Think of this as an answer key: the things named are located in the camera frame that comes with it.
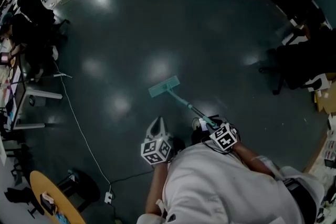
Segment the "white shoe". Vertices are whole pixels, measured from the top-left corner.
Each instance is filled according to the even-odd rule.
[[[53,53],[52,53],[53,59],[54,59],[54,61],[57,61],[57,59],[58,59],[58,51],[56,49],[56,46],[52,46],[52,48],[53,48]]]
[[[43,68],[40,68],[40,72],[35,75],[35,81],[38,82],[43,74]]]

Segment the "sneaker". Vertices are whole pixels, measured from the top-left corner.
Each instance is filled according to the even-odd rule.
[[[196,131],[197,128],[201,127],[200,121],[198,118],[193,118],[193,121],[191,123],[191,126],[193,127],[193,130]]]
[[[56,46],[52,46],[52,48],[53,48],[53,53],[52,53],[53,59],[54,59],[54,61],[57,61],[57,59],[58,59],[58,51],[56,49]]]
[[[38,82],[43,74],[43,68],[40,68],[40,72],[35,75],[35,81]]]

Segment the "person in white shirt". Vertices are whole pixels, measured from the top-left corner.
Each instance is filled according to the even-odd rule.
[[[226,155],[198,143],[155,165],[137,224],[313,224],[323,197],[315,177],[278,169],[241,142]]]

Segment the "glossy floor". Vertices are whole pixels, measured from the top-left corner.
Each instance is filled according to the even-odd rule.
[[[170,96],[148,93],[173,75],[181,82],[176,93],[207,115],[226,116],[251,149],[280,166],[305,167],[326,116],[315,111],[307,90],[285,88],[273,96],[276,78],[258,73],[288,23],[269,0],[70,0],[56,12],[71,21],[58,66],[73,76],[65,78],[73,109],[110,181],[151,170],[140,144],[158,115],[190,143],[194,114]],[[59,81],[43,83],[62,92]],[[67,99],[49,100],[37,111],[49,125],[26,132],[34,168],[57,182],[76,167],[104,196],[109,185]],[[151,174],[112,185],[124,223],[143,213],[150,181]],[[88,223],[112,223],[113,208],[101,198],[83,216]]]

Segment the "yellow round table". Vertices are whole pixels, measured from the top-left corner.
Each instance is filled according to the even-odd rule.
[[[85,221],[81,217],[78,210],[71,204],[63,192],[44,174],[38,171],[32,171],[30,174],[30,185],[39,203],[41,203],[40,195],[43,192],[46,192],[52,199],[54,199],[58,211],[62,212],[71,224],[85,224]],[[55,215],[52,216],[43,206],[42,208],[46,215],[48,215],[54,221],[54,223],[59,224],[59,221],[56,219]]]

